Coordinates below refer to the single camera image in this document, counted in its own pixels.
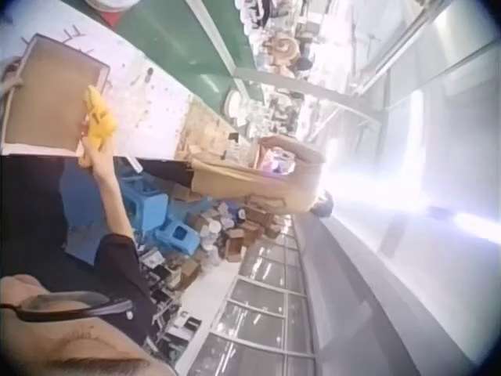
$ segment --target blue stool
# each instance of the blue stool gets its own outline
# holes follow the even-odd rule
[[[167,215],[168,196],[161,193],[140,175],[122,176],[120,191],[127,213],[132,213],[131,226],[149,231],[164,223]]]
[[[200,244],[198,232],[183,222],[167,217],[162,227],[153,231],[153,238],[185,255],[193,255]]]

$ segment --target eyeglasses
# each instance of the eyeglasses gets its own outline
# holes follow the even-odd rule
[[[80,302],[79,309],[52,311],[51,306],[57,302]],[[109,299],[105,295],[90,291],[53,292],[29,298],[19,305],[0,304],[0,309],[11,309],[17,317],[29,323],[51,323],[56,321],[70,321],[88,319],[125,313],[131,320],[134,306],[129,299]]]

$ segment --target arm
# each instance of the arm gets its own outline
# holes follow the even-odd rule
[[[99,187],[110,231],[134,239],[115,176],[111,140],[108,139],[100,150],[97,150],[87,137],[82,138],[82,144],[92,162],[92,174]]]
[[[276,146],[281,147],[285,151],[294,153],[297,159],[308,163],[322,164],[326,162],[325,157],[319,151],[291,137],[280,135],[263,137],[259,140],[259,143],[268,149]]]

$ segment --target person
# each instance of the person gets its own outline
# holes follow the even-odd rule
[[[325,157],[287,136],[263,137],[259,143],[266,149],[277,146],[293,153],[294,170],[289,175],[264,172],[204,153],[194,154],[190,161],[141,160],[140,163],[145,172],[157,178],[175,181],[214,199],[234,200],[279,215],[310,211],[318,217],[329,217],[333,210],[332,196],[319,186]]]
[[[2,358],[19,374],[174,375],[141,348],[154,306],[111,142],[100,150],[86,137],[82,143],[110,229],[93,268],[63,250],[62,158],[2,157]]]

